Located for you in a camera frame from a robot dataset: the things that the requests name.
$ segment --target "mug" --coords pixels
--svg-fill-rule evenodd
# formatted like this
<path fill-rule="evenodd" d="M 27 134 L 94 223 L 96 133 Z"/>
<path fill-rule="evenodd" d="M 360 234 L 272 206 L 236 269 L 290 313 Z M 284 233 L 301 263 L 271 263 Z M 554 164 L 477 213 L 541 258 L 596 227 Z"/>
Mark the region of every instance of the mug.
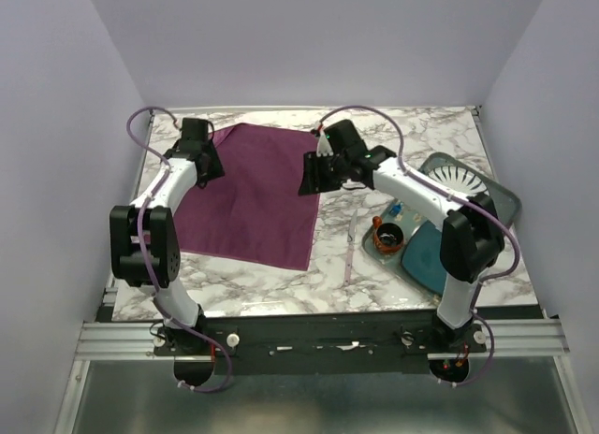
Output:
<path fill-rule="evenodd" d="M 373 217 L 373 243 L 381 254 L 394 254 L 403 247 L 403 231 L 399 225 L 383 224 L 379 216 Z"/>

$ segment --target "wall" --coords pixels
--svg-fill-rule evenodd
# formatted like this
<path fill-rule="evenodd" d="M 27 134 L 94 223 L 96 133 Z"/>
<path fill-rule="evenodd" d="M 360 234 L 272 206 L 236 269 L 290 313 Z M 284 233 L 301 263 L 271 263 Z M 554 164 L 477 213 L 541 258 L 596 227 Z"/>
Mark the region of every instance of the wall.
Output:
<path fill-rule="evenodd" d="M 150 103 L 480 104 L 541 0 L 93 0 Z"/>
<path fill-rule="evenodd" d="M 535 291 L 562 318 L 599 432 L 599 0 L 544 0 L 483 107 L 499 179 L 523 201 Z"/>
<path fill-rule="evenodd" d="M 0 26 L 0 431 L 48 433 L 107 279 L 142 100 L 90 0 L 0 0 Z"/>

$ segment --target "cloth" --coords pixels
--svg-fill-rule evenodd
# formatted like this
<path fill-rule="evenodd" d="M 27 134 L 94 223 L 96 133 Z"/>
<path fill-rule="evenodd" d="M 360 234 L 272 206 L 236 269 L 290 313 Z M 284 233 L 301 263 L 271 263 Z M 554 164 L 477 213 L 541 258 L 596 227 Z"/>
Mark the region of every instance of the cloth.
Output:
<path fill-rule="evenodd" d="M 175 212 L 183 252 L 307 270 L 318 195 L 298 196 L 313 135 L 240 123 L 217 131 L 225 176 L 192 188 Z"/>

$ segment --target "purple cable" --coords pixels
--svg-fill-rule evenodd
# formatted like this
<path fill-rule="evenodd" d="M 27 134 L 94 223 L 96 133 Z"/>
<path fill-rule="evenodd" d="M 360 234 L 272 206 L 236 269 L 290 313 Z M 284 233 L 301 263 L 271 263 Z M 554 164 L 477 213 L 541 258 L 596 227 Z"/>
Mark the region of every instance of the purple cable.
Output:
<path fill-rule="evenodd" d="M 403 161 L 403 145 L 404 145 L 403 132 L 400 129 L 400 126 L 393 120 L 393 118 L 391 118 L 384 111 L 381 111 L 380 109 L 376 109 L 376 108 L 372 108 L 372 107 L 367 107 L 364 105 L 346 105 L 344 107 L 336 108 L 333 111 L 330 111 L 329 113 L 327 113 L 325 116 L 323 116 L 320 119 L 320 123 L 324 123 L 324 121 L 326 119 L 328 119 L 329 117 L 331 117 L 333 114 L 336 114 L 340 111 L 344 111 L 347 109 L 363 109 L 365 111 L 369 111 L 369 112 L 378 114 L 379 116 L 381 116 L 382 118 L 387 120 L 389 123 L 391 123 L 391 125 L 393 125 L 393 128 L 395 128 L 395 130 L 397 131 L 397 133 L 400 136 L 400 148 L 398 149 L 397 162 L 398 162 L 398 166 L 400 167 L 402 172 L 405 172 L 412 179 L 416 180 L 418 183 L 426 186 L 427 188 L 433 190 L 434 192 L 443 196 L 444 198 L 449 198 L 456 203 L 459 203 L 465 207 L 468 207 L 471 210 L 478 212 L 479 214 L 482 214 L 487 219 L 489 219 L 491 222 L 493 222 L 500 230 L 502 230 L 504 235 L 512 243 L 512 246 L 514 248 L 514 262 L 512 263 L 512 265 L 503 272 L 491 273 L 490 275 L 486 275 L 484 277 L 479 278 L 478 283 L 476 284 L 475 297 L 473 298 L 473 301 L 471 302 L 471 310 L 472 310 L 473 318 L 475 318 L 481 324 L 483 324 L 489 332 L 489 337 L 490 337 L 489 356 L 487 357 L 487 360 L 485 361 L 485 364 L 483 365 L 481 370 L 479 370 L 478 373 L 473 378 L 466 380 L 463 383 L 455 383 L 455 385 L 462 386 L 462 385 L 466 385 L 469 383 L 474 383 L 483 374 L 485 374 L 487 372 L 487 370 L 489 369 L 490 364 L 493 360 L 493 356 L 495 354 L 495 338 L 493 336 L 493 332 L 491 330 L 490 325 L 487 323 L 487 321 L 475 313 L 475 303 L 476 303 L 476 300 L 478 299 L 478 294 L 480 292 L 480 288 L 481 288 L 483 282 L 486 282 L 488 280 L 493 280 L 496 278 L 506 277 L 507 275 L 511 274 L 514 270 L 516 270 L 516 268 L 518 267 L 519 261 L 520 261 L 520 247 L 519 247 L 518 241 L 516 240 L 516 237 L 514 235 L 512 235 L 512 233 L 509 231 L 509 229 L 504 224 L 502 224 L 501 221 L 499 221 L 499 219 L 497 219 L 495 216 L 490 214 L 488 211 L 483 210 L 482 208 L 478 207 L 477 205 L 471 203 L 468 200 L 464 200 L 462 198 L 455 197 L 454 195 L 448 193 L 442 187 L 438 187 L 432 183 L 429 183 L 428 181 L 422 179 L 418 174 L 416 174 L 412 170 L 410 170 Z"/>
<path fill-rule="evenodd" d="M 160 188 L 162 187 L 162 185 L 165 183 L 165 181 L 167 181 L 168 175 L 170 174 L 170 163 L 168 162 L 168 159 L 161 154 L 160 152 L 158 152 L 156 149 L 153 149 L 152 147 L 150 147 L 149 145 L 141 142 L 139 139 L 137 139 L 135 137 L 135 135 L 133 135 L 133 131 L 131 130 L 131 123 L 133 122 L 133 120 L 138 117 L 141 113 L 143 113 L 144 111 L 153 111 L 153 110 L 157 110 L 157 111 L 162 111 L 163 113 L 166 113 L 168 116 L 170 116 L 170 118 L 173 121 L 173 124 L 175 125 L 175 128 L 177 130 L 179 130 L 179 127 L 177 126 L 177 118 L 175 117 L 174 114 L 172 114 L 170 111 L 168 111 L 165 108 L 162 107 L 144 107 L 144 108 L 140 108 L 137 111 L 135 111 L 131 116 L 129 116 L 129 119 L 127 120 L 127 124 L 126 124 L 126 130 L 127 130 L 127 134 L 129 135 L 129 137 L 131 139 L 133 139 L 133 141 L 140 146 L 143 150 L 153 153 L 155 156 L 158 157 L 158 159 L 160 160 L 160 163 L 162 163 L 164 166 L 166 166 L 166 168 L 164 169 L 164 173 L 162 174 L 162 176 L 160 177 L 160 180 L 156 183 L 156 185 L 149 190 L 150 195 L 146 195 L 146 197 L 143 200 L 143 203 L 141 204 L 141 207 L 139 208 L 139 213 L 138 213 L 138 222 L 137 222 L 137 229 L 138 229 L 138 239 L 139 239 L 139 249 L 141 250 L 141 255 L 143 256 L 143 262 L 146 265 L 146 269 L 148 270 L 148 275 L 150 276 L 150 281 L 152 282 L 153 288 L 154 288 L 154 299 L 153 299 L 153 303 L 155 305 L 155 307 L 158 309 L 158 312 L 160 312 L 162 314 L 162 316 L 168 320 L 169 322 L 173 323 L 174 325 L 176 325 L 177 327 L 179 327 L 180 329 L 196 336 L 197 338 L 200 338 L 208 343 L 210 343 L 211 345 L 213 345 L 214 347 L 218 348 L 223 355 L 225 356 L 225 360 L 226 360 L 226 377 L 225 379 L 217 386 L 215 387 L 194 387 L 192 385 L 189 385 L 185 382 L 181 382 L 182 386 L 192 390 L 193 392 L 198 392 L 201 394 L 207 394 L 207 393 L 211 393 L 211 392 L 218 392 L 221 390 L 224 390 L 226 388 L 226 385 L 228 384 L 228 382 L 231 380 L 231 377 L 233 376 L 233 363 L 231 362 L 231 357 L 229 356 L 229 354 L 226 352 L 225 347 L 223 347 L 219 342 L 217 342 L 216 340 L 197 332 L 194 328 L 185 325 L 183 322 L 175 319 L 171 314 L 169 314 L 163 307 L 162 305 L 160 305 L 160 303 L 158 302 L 158 300 L 155 298 L 155 295 L 158 295 L 158 293 L 160 292 L 160 284 L 158 283 L 158 277 L 156 277 L 155 272 L 153 271 L 153 267 L 152 267 L 152 261 L 150 259 L 150 254 L 148 253 L 148 248 L 146 246 L 146 242 L 145 242 L 145 237 L 143 236 L 143 215 L 146 212 L 146 209 L 148 209 L 148 206 L 150 205 L 150 202 L 152 201 L 152 195 L 155 195 L 157 191 L 160 190 Z"/>

